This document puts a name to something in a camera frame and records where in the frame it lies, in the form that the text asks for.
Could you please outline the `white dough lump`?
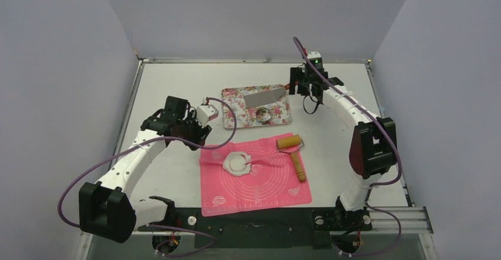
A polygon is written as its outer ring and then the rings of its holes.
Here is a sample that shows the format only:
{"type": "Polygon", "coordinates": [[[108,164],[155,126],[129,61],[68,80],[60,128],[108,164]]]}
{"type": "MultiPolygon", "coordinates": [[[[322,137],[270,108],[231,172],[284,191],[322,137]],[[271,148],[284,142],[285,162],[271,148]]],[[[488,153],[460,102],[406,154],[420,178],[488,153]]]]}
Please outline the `white dough lump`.
{"type": "Polygon", "coordinates": [[[251,172],[251,156],[245,152],[231,152],[224,162],[223,169],[232,176],[244,176],[251,172]]]}

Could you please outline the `wooden rolling pin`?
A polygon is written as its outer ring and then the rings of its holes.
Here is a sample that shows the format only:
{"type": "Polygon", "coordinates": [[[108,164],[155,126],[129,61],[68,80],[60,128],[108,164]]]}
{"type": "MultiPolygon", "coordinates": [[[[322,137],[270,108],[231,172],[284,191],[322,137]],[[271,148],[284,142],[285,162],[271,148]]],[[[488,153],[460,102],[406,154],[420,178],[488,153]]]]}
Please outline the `wooden rolling pin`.
{"type": "Polygon", "coordinates": [[[276,148],[278,152],[289,155],[294,166],[297,179],[300,183],[307,181],[307,176],[300,158],[300,149],[303,146],[303,140],[299,135],[291,135],[276,140],[276,148]]]}

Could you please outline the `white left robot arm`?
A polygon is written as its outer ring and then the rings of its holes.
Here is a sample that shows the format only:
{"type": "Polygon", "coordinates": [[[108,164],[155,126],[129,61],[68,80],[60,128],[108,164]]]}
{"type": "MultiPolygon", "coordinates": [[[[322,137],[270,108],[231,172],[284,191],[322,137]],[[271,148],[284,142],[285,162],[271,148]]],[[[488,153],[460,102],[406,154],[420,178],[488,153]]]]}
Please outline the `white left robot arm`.
{"type": "Polygon", "coordinates": [[[117,243],[132,232],[154,223],[170,230],[176,222],[174,202],[160,196],[132,198],[132,192],[155,158],[169,145],[170,137],[182,139],[195,151],[212,131],[209,122],[219,111],[208,103],[193,109],[189,101],[169,96],[165,106],[147,117],[133,143],[115,165],[95,183],[79,190],[79,228],[117,243]]]}

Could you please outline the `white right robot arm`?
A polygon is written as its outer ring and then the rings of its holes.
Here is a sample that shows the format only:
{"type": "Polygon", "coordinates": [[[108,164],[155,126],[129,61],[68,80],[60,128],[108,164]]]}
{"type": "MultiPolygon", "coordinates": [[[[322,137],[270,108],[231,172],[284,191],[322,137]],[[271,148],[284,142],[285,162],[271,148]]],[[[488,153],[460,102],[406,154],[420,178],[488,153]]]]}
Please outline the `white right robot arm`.
{"type": "Polygon", "coordinates": [[[334,223],[347,229],[366,208],[371,189],[398,159],[394,152],[396,126],[391,118],[381,118],[361,105],[337,77],[329,77],[317,57],[289,70],[289,93],[310,97],[317,105],[331,109],[352,132],[349,163],[353,179],[336,200],[334,223]]]}

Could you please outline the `round metal dough cutter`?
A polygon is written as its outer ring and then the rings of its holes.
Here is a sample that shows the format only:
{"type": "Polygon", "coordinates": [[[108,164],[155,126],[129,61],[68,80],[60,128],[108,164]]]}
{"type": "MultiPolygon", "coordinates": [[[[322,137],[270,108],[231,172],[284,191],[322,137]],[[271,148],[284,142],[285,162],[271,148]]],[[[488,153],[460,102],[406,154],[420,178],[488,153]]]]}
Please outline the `round metal dough cutter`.
{"type": "Polygon", "coordinates": [[[255,118],[260,124],[266,125],[272,118],[272,111],[265,107],[258,108],[255,112],[255,118]]]}

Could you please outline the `pink silicone baking mat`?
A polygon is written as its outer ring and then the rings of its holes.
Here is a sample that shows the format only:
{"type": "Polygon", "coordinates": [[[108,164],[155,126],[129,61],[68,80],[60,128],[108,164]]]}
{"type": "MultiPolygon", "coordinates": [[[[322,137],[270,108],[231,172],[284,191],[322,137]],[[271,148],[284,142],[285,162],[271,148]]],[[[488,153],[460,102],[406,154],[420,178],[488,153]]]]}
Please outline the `pink silicone baking mat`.
{"type": "Polygon", "coordinates": [[[288,154],[278,152],[276,140],[292,133],[254,141],[228,143],[200,154],[201,214],[204,217],[310,204],[308,182],[300,183],[288,154]],[[251,172],[240,177],[223,169],[231,152],[251,156],[251,172]]]}

